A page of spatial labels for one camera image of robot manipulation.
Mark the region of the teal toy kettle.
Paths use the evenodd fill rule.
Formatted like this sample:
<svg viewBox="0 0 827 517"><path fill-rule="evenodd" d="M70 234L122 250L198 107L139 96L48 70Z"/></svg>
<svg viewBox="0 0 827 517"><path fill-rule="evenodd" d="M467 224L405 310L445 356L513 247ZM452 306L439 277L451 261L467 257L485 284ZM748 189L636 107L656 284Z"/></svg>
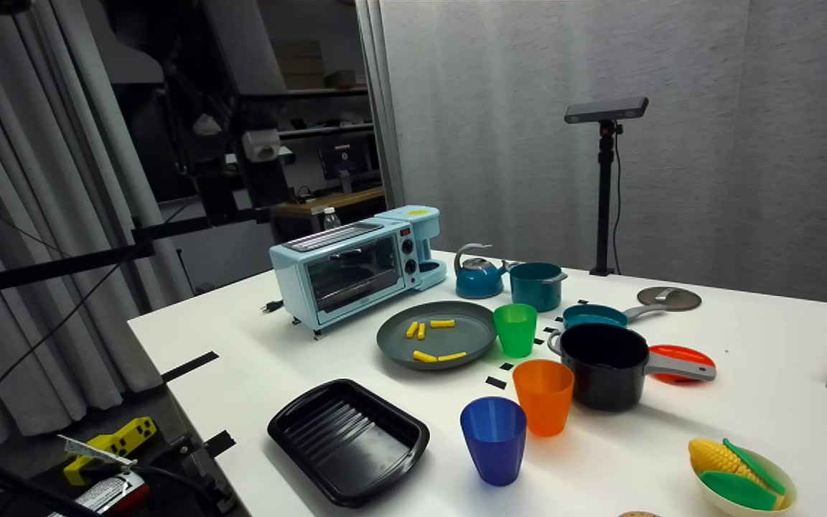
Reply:
<svg viewBox="0 0 827 517"><path fill-rule="evenodd" d="M452 257L455 293L462 298L494 298L501 293L501 277L507 274L507 261L487 261L485 245L467 241Z"/></svg>

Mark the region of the grey round plate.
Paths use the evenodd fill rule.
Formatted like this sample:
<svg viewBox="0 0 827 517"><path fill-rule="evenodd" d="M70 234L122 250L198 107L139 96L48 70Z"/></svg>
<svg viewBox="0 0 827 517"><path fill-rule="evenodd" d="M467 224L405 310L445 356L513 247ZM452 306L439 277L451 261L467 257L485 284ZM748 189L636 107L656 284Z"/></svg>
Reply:
<svg viewBox="0 0 827 517"><path fill-rule="evenodd" d="M452 320L451 332L434 332L427 321ZM405 332L411 321L425 321L425 339L408 339ZM481 306L471 303L427 303L392 313L379 332L375 344L382 356L392 366L412 370L455 370L480 363L495 344L494 313ZM429 356L464 352L467 356L458 363L417 363L411 353L425 352Z"/></svg>

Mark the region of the light blue toy toaster oven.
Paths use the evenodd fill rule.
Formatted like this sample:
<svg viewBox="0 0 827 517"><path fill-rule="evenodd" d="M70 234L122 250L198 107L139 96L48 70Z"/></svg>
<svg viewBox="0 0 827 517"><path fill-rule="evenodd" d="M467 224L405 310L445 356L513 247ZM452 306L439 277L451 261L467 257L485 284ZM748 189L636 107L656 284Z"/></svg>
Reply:
<svg viewBox="0 0 827 517"><path fill-rule="evenodd" d="M408 205L336 224L269 250L287 313L309 332L342 324L382 303L445 283L429 257L439 211Z"/></svg>

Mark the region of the green plastic cup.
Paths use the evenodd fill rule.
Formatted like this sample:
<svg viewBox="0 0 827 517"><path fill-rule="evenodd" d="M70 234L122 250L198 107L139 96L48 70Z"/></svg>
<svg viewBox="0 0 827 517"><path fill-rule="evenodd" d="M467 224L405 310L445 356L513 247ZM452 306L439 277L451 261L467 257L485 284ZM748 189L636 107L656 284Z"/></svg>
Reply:
<svg viewBox="0 0 827 517"><path fill-rule="evenodd" d="M534 349L536 310L531 306L501 306L494 310L498 352L524 359Z"/></svg>

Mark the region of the small teal frying pan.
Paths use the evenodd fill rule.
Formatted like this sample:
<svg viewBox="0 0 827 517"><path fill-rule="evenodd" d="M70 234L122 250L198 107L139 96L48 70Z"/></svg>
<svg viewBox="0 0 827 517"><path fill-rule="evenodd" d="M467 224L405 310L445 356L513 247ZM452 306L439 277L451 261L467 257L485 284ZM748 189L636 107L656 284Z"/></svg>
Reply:
<svg viewBox="0 0 827 517"><path fill-rule="evenodd" d="M580 324L607 324L607 327L629 327L646 320L656 320L666 317L666 310L656 307L629 307L629 310L616 310L607 306L572 306L560 313L560 324L563 332L580 327Z"/></svg>

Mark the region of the orange plastic cup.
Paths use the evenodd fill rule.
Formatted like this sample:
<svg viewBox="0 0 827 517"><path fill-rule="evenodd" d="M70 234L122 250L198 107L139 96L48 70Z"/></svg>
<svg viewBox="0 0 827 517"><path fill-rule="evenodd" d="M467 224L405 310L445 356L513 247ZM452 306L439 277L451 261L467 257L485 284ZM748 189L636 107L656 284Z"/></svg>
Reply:
<svg viewBox="0 0 827 517"><path fill-rule="evenodd" d="M569 423L573 373L560 363L531 359L513 367L513 385L527 431L557 436Z"/></svg>

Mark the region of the blue plastic cup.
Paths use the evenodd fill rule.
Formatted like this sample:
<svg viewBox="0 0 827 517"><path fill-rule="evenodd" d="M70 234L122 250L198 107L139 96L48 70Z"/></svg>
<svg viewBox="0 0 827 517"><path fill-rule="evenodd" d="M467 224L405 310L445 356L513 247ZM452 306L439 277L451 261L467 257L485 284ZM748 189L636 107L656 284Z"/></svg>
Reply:
<svg viewBox="0 0 827 517"><path fill-rule="evenodd" d="M481 484L510 485L524 452L524 415L501 396L481 396L458 412L464 448Z"/></svg>

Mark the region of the black baking tray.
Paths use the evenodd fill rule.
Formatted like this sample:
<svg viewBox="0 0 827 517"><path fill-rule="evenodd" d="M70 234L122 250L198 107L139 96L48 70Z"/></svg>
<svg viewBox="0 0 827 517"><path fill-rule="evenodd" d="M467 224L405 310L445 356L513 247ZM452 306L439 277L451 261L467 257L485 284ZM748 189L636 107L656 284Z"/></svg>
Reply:
<svg viewBox="0 0 827 517"><path fill-rule="evenodd" d="M353 380L316 385L287 403L267 436L343 508L402 484L429 444L429 429Z"/></svg>

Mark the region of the grey metal pot lid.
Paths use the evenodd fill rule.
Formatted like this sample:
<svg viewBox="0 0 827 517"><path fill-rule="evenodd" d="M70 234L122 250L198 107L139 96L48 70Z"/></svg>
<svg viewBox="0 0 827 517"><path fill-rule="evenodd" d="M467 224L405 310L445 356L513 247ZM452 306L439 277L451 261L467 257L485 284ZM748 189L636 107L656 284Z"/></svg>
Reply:
<svg viewBox="0 0 827 517"><path fill-rule="evenodd" d="M699 306L699 296L686 287L643 287L636 293L636 303L643 307L679 313L679 310L695 310Z"/></svg>

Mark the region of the bowl with toy corn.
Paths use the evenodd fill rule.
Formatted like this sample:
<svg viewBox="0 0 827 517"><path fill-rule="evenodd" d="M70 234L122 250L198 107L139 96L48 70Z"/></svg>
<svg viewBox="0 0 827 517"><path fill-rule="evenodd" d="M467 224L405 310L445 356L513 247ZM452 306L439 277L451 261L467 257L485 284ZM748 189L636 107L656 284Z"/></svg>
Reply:
<svg viewBox="0 0 827 517"><path fill-rule="evenodd" d="M767 458L731 441L688 444L688 468L724 517L783 517L794 507L791 481Z"/></svg>

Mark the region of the yellow handled tool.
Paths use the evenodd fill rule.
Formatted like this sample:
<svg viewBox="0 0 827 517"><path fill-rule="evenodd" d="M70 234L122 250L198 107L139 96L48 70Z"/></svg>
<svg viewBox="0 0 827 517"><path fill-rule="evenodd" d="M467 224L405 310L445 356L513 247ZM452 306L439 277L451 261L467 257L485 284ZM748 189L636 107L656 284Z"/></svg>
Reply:
<svg viewBox="0 0 827 517"><path fill-rule="evenodd" d="M59 436L62 448L69 452L62 481L75 489L83 489L91 484L91 474L101 465L111 465L115 461L135 461L135 454L155 436L157 426L152 418L132 418L116 431L88 441Z"/></svg>

